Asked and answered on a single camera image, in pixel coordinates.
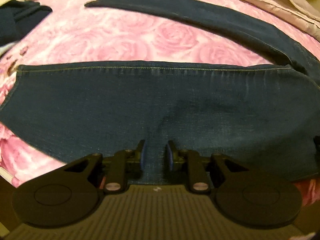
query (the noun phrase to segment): bed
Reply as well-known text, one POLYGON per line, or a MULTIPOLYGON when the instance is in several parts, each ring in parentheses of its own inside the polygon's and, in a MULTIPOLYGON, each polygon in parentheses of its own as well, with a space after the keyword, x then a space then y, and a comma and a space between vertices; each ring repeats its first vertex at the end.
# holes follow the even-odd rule
MULTIPOLYGON (((15 67, 81 61, 146 60, 232 65, 271 63, 213 33, 172 20, 111 8, 90 0, 38 0, 53 12, 0 59, 0 103, 15 83, 15 67)), ((319 42, 278 17, 241 0, 201 0, 273 24, 320 59, 319 42)), ((12 185, 63 166, 0 124, 0 171, 12 185)), ((317 179, 296 183, 303 205, 320 198, 317 179)))

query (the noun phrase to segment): screw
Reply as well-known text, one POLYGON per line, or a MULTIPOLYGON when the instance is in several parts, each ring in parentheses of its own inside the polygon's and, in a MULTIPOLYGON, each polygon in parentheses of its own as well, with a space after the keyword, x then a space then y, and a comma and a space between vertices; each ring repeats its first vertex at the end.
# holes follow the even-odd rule
POLYGON ((193 184, 193 188, 198 191, 204 191, 209 188, 209 185, 204 182, 197 182, 197 183, 193 184))
POLYGON ((119 183, 110 182, 110 183, 106 184, 106 190, 117 191, 119 189, 121 189, 121 185, 119 183))
POLYGON ((154 190, 155 192, 159 192, 159 191, 162 190, 162 188, 160 188, 160 187, 154 187, 153 190, 154 190))

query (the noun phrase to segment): dark navy cloth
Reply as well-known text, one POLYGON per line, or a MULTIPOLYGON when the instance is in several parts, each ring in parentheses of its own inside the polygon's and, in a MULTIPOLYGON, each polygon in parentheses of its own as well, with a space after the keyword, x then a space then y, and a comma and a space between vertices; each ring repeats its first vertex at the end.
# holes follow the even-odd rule
POLYGON ((105 6, 120 8, 125 2, 119 1, 126 1, 129 9, 227 35, 276 65, 21 65, 0 107, 0 121, 17 136, 67 163, 95 152, 110 156, 145 139, 145 170, 133 183, 178 183, 166 172, 168 140, 204 156, 223 153, 291 181, 318 173, 313 138, 320 135, 319 66, 299 43, 270 24, 199 1, 107 1, 105 6), (150 6, 161 14, 148 11, 150 6))
POLYGON ((52 12, 38 2, 11 0, 0 6, 0 47, 19 41, 52 12))

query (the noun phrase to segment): seam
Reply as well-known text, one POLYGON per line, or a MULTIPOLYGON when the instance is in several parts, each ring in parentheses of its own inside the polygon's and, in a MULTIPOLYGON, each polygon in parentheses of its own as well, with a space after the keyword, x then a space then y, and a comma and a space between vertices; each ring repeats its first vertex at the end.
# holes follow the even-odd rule
POLYGON ((252 36, 252 35, 250 35, 250 34, 248 34, 248 33, 245 33, 245 32, 243 32, 243 31, 239 31, 239 32, 244 33, 244 34, 246 34, 246 35, 249 35, 250 37, 252 37, 252 38, 254 38, 254 39, 256 39, 256 40, 258 40, 258 41, 262 42, 263 44, 265 44, 265 45, 267 45, 267 46, 269 46, 269 47, 271 47, 271 48, 275 49, 276 51, 278 51, 278 52, 280 52, 280 53, 284 54, 284 55, 288 58, 288 60, 290 61, 291 65, 293 65, 293 62, 291 61, 290 57, 289 57, 287 54, 285 54, 283 51, 281 51, 281 50, 279 50, 279 49, 277 49, 277 48, 275 48, 275 47, 273 47, 273 46, 271 46, 271 45, 269 45, 269 44, 265 43, 264 41, 260 40, 259 38, 254 37, 254 36, 252 36))
POLYGON ((297 73, 297 75, 301 76, 302 78, 307 79, 309 82, 311 82, 315 87, 317 87, 320 90, 320 86, 309 76, 299 72, 299 71, 295 71, 295 73, 297 73))
POLYGON ((312 58, 312 57, 310 57, 309 55, 308 55, 308 52, 307 51, 305 51, 305 49, 304 49, 304 47, 300 44, 300 43, 298 43, 297 42, 297 46, 298 46, 298 48, 300 49, 300 51, 306 56, 306 57, 308 57, 308 58, 310 58, 310 59, 312 59, 312 60, 314 60, 315 62, 319 62, 318 60, 316 60, 316 59, 314 59, 314 58, 312 58))
POLYGON ((10 98, 13 96, 15 90, 20 85, 20 78, 21 78, 21 74, 17 73, 16 82, 14 83, 13 88, 9 91, 9 93, 5 97, 4 102, 0 105, 0 111, 2 111, 4 109, 4 107, 8 104, 8 102, 10 101, 10 98))
POLYGON ((261 68, 261 69, 210 69, 210 68, 175 68, 175 67, 111 67, 111 66, 90 66, 90 67, 75 67, 75 68, 62 68, 62 69, 48 69, 48 70, 17 70, 17 73, 27 73, 27 72, 55 72, 55 71, 63 71, 63 70, 77 70, 77 69, 92 69, 92 68, 107 68, 107 69, 161 69, 161 70, 200 70, 200 71, 246 71, 246 72, 254 72, 254 71, 264 71, 264 70, 286 70, 291 69, 291 67, 285 68, 261 68))

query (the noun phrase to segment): black clamp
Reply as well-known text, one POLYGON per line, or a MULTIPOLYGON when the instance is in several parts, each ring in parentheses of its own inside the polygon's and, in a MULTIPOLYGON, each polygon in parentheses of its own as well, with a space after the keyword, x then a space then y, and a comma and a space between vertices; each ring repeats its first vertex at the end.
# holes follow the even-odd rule
POLYGON ((284 179, 226 155, 203 157, 193 150, 177 150, 173 141, 167 152, 170 169, 187 172, 188 189, 208 194, 221 213, 239 224, 276 228, 292 223, 299 214, 301 194, 284 179))
POLYGON ((34 227, 61 227, 92 214, 104 193, 127 188, 126 173, 143 168, 145 141, 135 150, 102 158, 91 154, 23 183, 12 205, 23 223, 34 227))
POLYGON ((106 176, 101 187, 106 194, 119 193, 127 189, 126 173, 139 173, 143 170, 145 140, 141 140, 135 150, 122 150, 102 160, 106 176))

